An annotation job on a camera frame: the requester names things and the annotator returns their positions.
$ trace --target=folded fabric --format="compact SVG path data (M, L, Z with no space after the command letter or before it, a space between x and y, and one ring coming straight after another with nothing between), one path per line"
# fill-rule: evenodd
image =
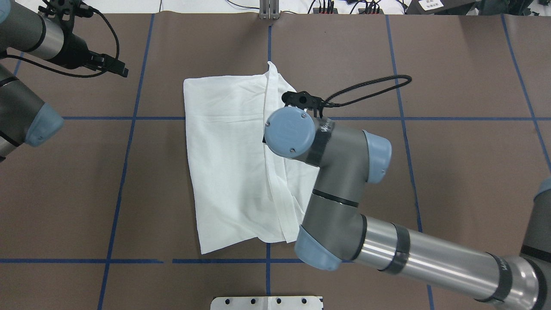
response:
M187 156L201 253L258 237L293 242L318 168L262 143L264 123L294 91L271 62L265 74L186 79Z

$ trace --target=blue joint cap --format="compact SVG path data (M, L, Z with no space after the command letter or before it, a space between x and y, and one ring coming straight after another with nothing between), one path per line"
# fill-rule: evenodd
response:
M264 139L276 155L295 158L312 146L316 136L314 120L295 106L285 106L268 117Z
M295 253L303 262L321 270L337 270L342 262L340 258L316 241L302 225L296 239Z
M61 127L63 127L63 118L49 104L45 103L29 127L25 143L30 146L39 146L55 135Z
M544 191L548 191L548 190L551 190L551 177L549 178L546 178L542 184L539 186L539 190L538 190L538 193L535 195L534 199L541 193L543 193Z
M8 18L9 12L12 10L12 4L9 0L0 0L0 24Z
M368 183L379 183L390 165L392 145L390 141L364 130L369 150L369 177Z

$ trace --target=black strap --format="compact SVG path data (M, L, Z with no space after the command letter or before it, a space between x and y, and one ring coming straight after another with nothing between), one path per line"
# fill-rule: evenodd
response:
M306 157L306 163L316 167L320 166L321 157L325 152L325 147L327 146L329 139L331 139L331 134L333 133L334 128L334 121L328 118L323 118L320 120L320 127L316 131L314 142L312 143L308 156Z
M365 234L368 232L368 219L365 217L365 215L363 214L360 214L360 215L361 215L361 220L363 222L364 228L363 228L363 233L361 234L360 244L358 245L356 253L354 254L351 260L355 260L356 258L358 258L358 255L360 255L361 249L363 249L364 247Z
M513 286L513 273L511 271L511 266L509 266L509 263L507 261L499 256L496 256L492 253L488 253L493 257L498 264L499 269L499 282L498 282L498 288L495 289L495 292L488 298L479 300L475 299L479 302L489 302L492 300L497 300L503 302L505 298L509 295L509 292L511 291L511 288Z
M525 244L522 245L520 253L551 263L551 253L529 247Z
M38 47L40 45L42 45L42 43L44 42L44 38L46 37L46 22L44 21L44 18L40 18L40 20L42 21L42 34L40 35L40 39L38 40L38 42L33 47L31 47L30 49L24 51L26 53L32 52L32 51L38 49Z
M0 137L4 138L4 140L11 143L14 147L19 147L21 145L21 143L17 143L16 140L13 140L12 138L8 137L8 135L3 133L2 130L0 130Z
M545 300L547 299L547 280L545 279L545 275L543 274L542 269L538 266L538 264L534 263L531 259L527 259L523 257L534 269L534 273L536 274L536 278L538 279L538 298L536 299L536 303L534 304L534 307L532 307L532 310L542 310L543 306L545 305Z
M323 192L321 190L317 190L317 189L313 189L312 194L317 195L317 196L322 197L322 198L325 198L325 199L336 201L340 204L355 207L355 208L357 208L358 205L359 205L359 203L357 203L355 201L344 199L344 198L341 198L341 197L338 197L338 196L333 196L331 194L325 193L325 192Z
M386 268L380 269L379 271L386 272L391 275L399 274L402 269L406 266L406 263L409 259L409 249L411 247L411 240L409 239L409 231L407 228L394 224L396 228L396 251L394 252L394 257L392 261Z
M0 87L17 80L19 80L17 77L9 77L9 78L3 79L0 81Z

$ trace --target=robotic arm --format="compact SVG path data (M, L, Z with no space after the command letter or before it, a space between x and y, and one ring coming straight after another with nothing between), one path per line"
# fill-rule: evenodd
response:
M86 67L128 76L125 64L92 52L86 42L73 34L74 17L104 16L80 0L50 0L39 7L40 15L15 0L0 0L0 59L11 47L67 69ZM0 162L22 143L38 146L63 126L63 119L17 77L0 65Z
M320 167L298 240L297 256L323 270L342 260L404 275L499 309L550 310L551 178L540 188L520 256L499 257L358 213L365 182L378 183L390 163L385 138L313 119L321 98L287 92L266 122L277 155Z

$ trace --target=white label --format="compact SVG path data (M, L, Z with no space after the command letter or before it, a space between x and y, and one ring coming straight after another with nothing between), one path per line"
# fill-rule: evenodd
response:
M440 0L419 0L419 4L421 4L421 7L425 11L438 9L444 6Z

